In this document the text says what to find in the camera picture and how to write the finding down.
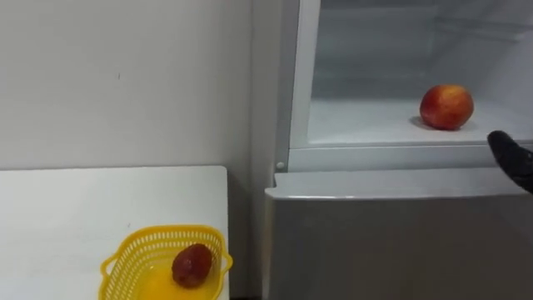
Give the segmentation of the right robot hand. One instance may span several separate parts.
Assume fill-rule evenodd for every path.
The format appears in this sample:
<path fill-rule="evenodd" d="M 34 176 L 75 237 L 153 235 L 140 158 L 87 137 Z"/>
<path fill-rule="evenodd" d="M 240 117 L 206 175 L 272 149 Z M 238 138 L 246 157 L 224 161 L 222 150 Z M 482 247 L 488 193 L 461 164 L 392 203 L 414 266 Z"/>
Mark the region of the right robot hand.
<path fill-rule="evenodd" d="M 532 194 L 532 151 L 519 145 L 503 131 L 489 133 L 487 142 L 496 163 L 506 176 Z"/>

